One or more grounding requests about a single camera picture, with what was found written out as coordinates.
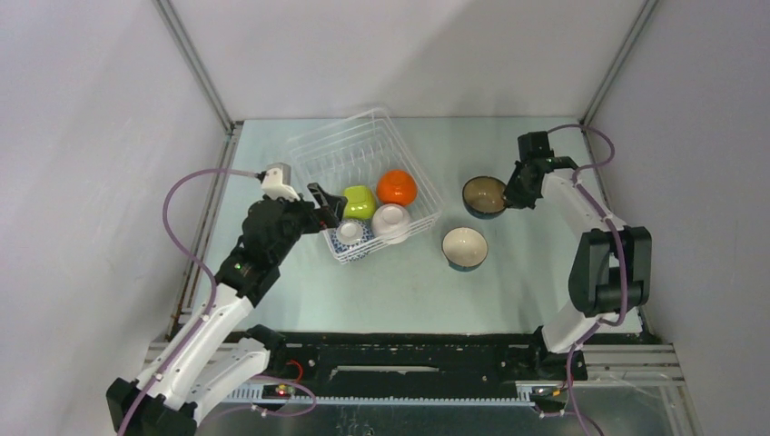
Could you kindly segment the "lime green square bowl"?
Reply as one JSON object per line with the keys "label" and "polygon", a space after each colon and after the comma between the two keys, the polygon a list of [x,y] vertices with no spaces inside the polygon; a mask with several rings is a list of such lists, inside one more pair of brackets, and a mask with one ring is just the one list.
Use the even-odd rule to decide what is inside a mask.
{"label": "lime green square bowl", "polygon": [[372,190],[366,185],[354,185],[343,190],[347,204],[343,212],[344,219],[370,220],[378,205]]}

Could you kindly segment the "dark blue floral bowl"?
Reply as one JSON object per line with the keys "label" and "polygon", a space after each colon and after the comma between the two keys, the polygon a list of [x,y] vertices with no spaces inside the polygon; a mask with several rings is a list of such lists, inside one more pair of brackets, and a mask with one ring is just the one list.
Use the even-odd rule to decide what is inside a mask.
{"label": "dark blue floral bowl", "polygon": [[503,214],[507,205],[504,191],[506,185],[492,176],[477,176],[463,185],[461,195],[466,211],[473,217],[488,220]]}

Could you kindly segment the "teal bowl white dots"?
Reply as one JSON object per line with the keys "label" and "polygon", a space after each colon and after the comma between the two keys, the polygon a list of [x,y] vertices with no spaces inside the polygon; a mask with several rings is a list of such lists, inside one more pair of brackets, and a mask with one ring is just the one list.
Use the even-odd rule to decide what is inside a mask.
{"label": "teal bowl white dots", "polygon": [[451,269],[466,273],[478,269],[486,261],[489,244],[481,232],[457,227],[443,236],[441,251]]}

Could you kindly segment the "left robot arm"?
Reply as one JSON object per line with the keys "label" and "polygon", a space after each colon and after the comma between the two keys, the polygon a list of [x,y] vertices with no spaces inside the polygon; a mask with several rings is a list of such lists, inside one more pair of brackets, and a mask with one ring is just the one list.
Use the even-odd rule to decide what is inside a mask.
{"label": "left robot arm", "polygon": [[242,233],[213,276],[208,302],[196,312],[152,365],[133,381],[116,379],[106,393],[119,435],[192,435],[212,407],[252,376],[276,378],[287,366],[285,338],[257,324],[234,354],[206,371],[232,330],[280,277],[279,267],[304,234],[334,229],[347,199],[317,183],[305,201],[290,188],[265,187],[248,210]]}

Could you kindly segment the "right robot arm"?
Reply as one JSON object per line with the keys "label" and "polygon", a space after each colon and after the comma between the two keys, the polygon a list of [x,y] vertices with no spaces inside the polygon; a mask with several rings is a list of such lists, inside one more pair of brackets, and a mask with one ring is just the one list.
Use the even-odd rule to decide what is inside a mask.
{"label": "right robot arm", "polygon": [[553,205],[577,237],[568,276],[569,302],[540,328],[544,345],[528,355],[531,373],[550,380],[602,325],[622,325],[630,310],[648,301],[652,237],[643,226],[618,218],[587,189],[583,168],[552,149],[547,131],[518,138],[519,159],[503,192],[511,209]]}

